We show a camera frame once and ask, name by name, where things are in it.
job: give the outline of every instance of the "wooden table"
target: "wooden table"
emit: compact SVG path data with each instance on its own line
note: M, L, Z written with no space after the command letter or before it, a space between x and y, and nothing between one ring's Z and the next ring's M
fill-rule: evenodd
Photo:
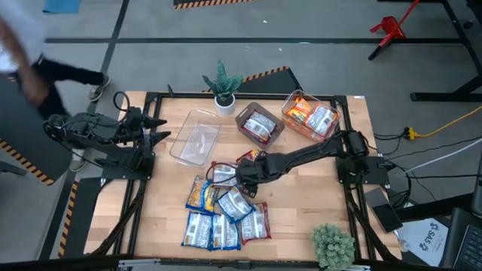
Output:
M144 105L146 92L127 92L132 106ZM375 146L367 104L363 97L347 96L350 119L354 129L361 131ZM238 132L235 116L254 100L236 100L236 112L222 117L223 124L210 160L232 161L256 146ZM281 100L257 100L268 111L281 118ZM181 247L189 210L185 208L195 175L205 169L182 165L169 150L178 131L192 109L216 112L211 99L163 98L160 118L167 124L157 131L172 135L154 148L154 173L145 192L144 205L136 240L136 257L168 257L238 260L315 260L310 234L323 223L339 226L349 232L343 188L338 182L334 158L317 160L292 169L278 181L262 184L252 202L267 202L272 239L251 241L241 251L207 251ZM290 152L314 142L286 128L269 152ZM375 185L365 185L365 191ZM126 189L125 180L113 180L99 195L84 252L97 248L119 219ZM385 234L369 209L371 226L383 243L398 258L401 252L394 234ZM130 226L124 234L121 251L127 250ZM358 225L361 255L367 258L365 236Z

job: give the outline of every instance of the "potted plant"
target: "potted plant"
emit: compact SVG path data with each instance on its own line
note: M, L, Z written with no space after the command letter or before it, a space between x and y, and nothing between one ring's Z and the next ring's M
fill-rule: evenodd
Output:
M235 98L233 93L243 82L243 77L237 75L228 78L224 64L219 60L216 81L209 80L205 75L203 75L203 79L215 95L214 103L218 113L224 116L234 113Z
M321 268L341 270L350 267L355 260L354 239L348 233L331 224L323 224L311 235L316 260Z

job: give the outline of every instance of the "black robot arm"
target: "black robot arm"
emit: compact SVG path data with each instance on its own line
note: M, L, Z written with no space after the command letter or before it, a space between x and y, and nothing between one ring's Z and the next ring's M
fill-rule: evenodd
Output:
M349 158L349 171L355 174L369 173L365 137L356 131L339 132L324 142L293 151L288 154L261 152L255 161L242 159L236 169L236 179L243 192L255 197L258 184L279 179L292 168L325 157Z
M52 115L44 123L44 131L61 145L108 154L106 159L95 159L104 168L106 178L150 178L154 165L152 148L171 132L149 132L166 121L149 117L140 108L128 106L121 110L125 112L121 120L89 113L73 117Z

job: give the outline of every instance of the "snack bag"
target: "snack bag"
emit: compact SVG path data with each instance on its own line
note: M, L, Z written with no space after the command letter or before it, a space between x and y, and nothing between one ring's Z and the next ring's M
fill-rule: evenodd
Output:
M305 125L318 134L325 136L337 118L338 114L322 105L318 105L305 121Z
M209 249L212 216L189 212L182 246Z
M303 98L297 97L293 108L286 114L293 117L297 122L304 123L311 112L311 105Z
M268 144L275 127L276 124L272 120L257 111L254 111L243 125L243 129L263 144Z
M246 158L248 160L254 161L256 157L259 155L259 150L250 150L247 153L243 154L240 158L236 159L236 163L239 163L242 158Z
M246 215L255 210L255 207L246 201L237 187L233 187L224 193L218 199L218 203L230 223L241 221Z
M238 229L224 215L212 216L211 250L241 250Z
M241 243L245 245L254 239L271 239L268 206L265 202L255 204L256 211L246 216L239 223Z
M212 173L212 184L215 187L231 188L236 185L236 164L228 163L232 166L212 162L214 166Z
M211 181L206 181L197 175L194 178L193 186L186 202L186 208L213 215L218 193L219 188L214 187Z

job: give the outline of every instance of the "person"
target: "person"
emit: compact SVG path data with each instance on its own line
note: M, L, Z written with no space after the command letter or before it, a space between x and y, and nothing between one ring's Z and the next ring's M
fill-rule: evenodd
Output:
M57 81L91 85L91 102L102 96L111 82L108 75L48 59L42 53L43 44L41 24L18 1L0 0L0 74L18 85L19 91L44 120L52 114L68 114L55 86ZM72 171L82 169L85 155L83 149L72 149Z

